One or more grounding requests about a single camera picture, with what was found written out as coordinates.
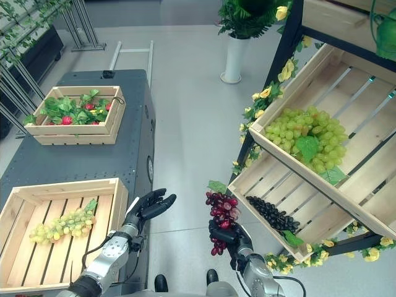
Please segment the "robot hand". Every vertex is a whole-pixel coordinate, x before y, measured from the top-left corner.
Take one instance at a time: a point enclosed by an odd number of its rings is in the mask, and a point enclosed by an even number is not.
[[[231,256],[231,268],[241,273],[251,296],[285,296],[281,286],[273,279],[272,273],[265,266],[264,258],[253,252],[250,236],[240,224],[234,223],[230,230],[224,230],[211,220],[209,232],[211,238],[227,243]]]

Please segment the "grape bunch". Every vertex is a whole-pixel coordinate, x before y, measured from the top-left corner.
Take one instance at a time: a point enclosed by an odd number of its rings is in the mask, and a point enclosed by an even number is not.
[[[55,243],[63,235],[80,237],[87,236],[95,223],[93,210],[96,207],[96,200],[92,200],[86,208],[77,208],[75,211],[54,218],[49,224],[38,224],[30,232],[31,242],[38,244]]]
[[[211,205],[210,215],[213,216],[214,222],[221,229],[230,229],[235,226],[235,221],[241,215],[241,211],[236,207],[238,200],[221,193],[206,193],[206,205]],[[213,242],[213,249],[211,250],[212,256],[216,254],[222,255],[224,249],[227,248],[227,243],[217,238],[210,237]]]
[[[256,196],[247,196],[246,199],[260,213],[260,215],[267,220],[272,228],[278,231],[289,230],[292,233],[297,230],[299,222],[294,221],[291,216],[286,215],[285,211],[279,212],[274,204],[265,202]]]
[[[285,108],[262,133],[319,174],[342,163],[346,152],[342,142],[348,139],[340,121],[330,118],[325,111],[318,111],[315,106],[308,107],[307,111]],[[317,153],[309,162],[304,161],[303,154],[296,145],[296,141],[303,136],[314,136],[319,142]]]

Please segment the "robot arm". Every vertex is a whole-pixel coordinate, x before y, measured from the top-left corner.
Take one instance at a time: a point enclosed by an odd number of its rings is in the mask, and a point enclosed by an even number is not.
[[[144,222],[160,215],[176,200],[172,194],[165,200],[166,189],[137,197],[127,213],[122,227],[106,238],[101,254],[82,272],[70,287],[57,297],[98,297],[114,282],[119,269],[127,263],[129,253],[140,250],[140,233]]]

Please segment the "red grapes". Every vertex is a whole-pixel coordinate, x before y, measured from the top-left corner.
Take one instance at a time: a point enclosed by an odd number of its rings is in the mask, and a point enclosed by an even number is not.
[[[206,193],[206,205],[211,205],[210,215],[213,216],[214,222],[221,229],[230,229],[235,226],[235,222],[241,215],[241,211],[236,207],[238,200],[222,193]],[[210,237],[213,242],[213,249],[211,250],[212,256],[222,255],[227,248],[227,244],[217,238]]]

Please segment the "wooden crate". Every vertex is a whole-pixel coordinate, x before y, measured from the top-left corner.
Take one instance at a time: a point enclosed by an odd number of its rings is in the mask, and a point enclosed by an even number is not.
[[[89,94],[91,89],[99,90],[99,94],[93,99],[96,103],[105,98],[112,101],[111,108],[104,122],[98,125],[48,125],[50,119],[40,110],[44,107],[45,99],[49,97],[64,97],[75,99],[78,103],[81,94]],[[124,104],[115,97],[121,98]],[[37,117],[36,125],[25,125],[26,130],[41,144],[114,144],[118,129],[125,110],[125,99],[121,88],[118,86],[106,87],[53,87],[41,102],[34,115]]]
[[[372,75],[376,78],[362,91]],[[266,151],[371,230],[393,239],[396,239],[396,203],[391,195],[396,191],[396,101],[392,99],[395,84],[396,73],[325,45],[289,83],[283,99],[272,103],[249,129]],[[351,101],[358,90],[362,92]],[[350,135],[345,142],[347,153],[339,166],[350,177],[339,188],[261,134],[284,108],[305,109],[309,105],[316,105],[331,116],[337,113]],[[384,181],[385,186],[377,191]],[[331,211],[327,211],[329,220],[333,220]],[[334,207],[333,212],[337,218],[339,209]]]
[[[338,234],[353,221],[340,207],[332,204],[318,190],[266,152],[252,166],[246,168],[228,189],[300,262],[312,254],[307,252],[305,244],[298,248],[289,246],[283,236],[250,205],[247,196],[257,196],[275,204],[279,211],[285,211],[295,221],[300,222],[296,234],[306,243],[321,243],[323,239]]]
[[[54,290],[69,286],[82,271],[82,255],[121,226],[128,191],[118,178],[14,187],[0,214],[0,293]],[[86,237],[64,235],[54,244],[30,242],[39,223],[48,223],[96,199],[96,223]],[[90,263],[100,251],[87,256]]]

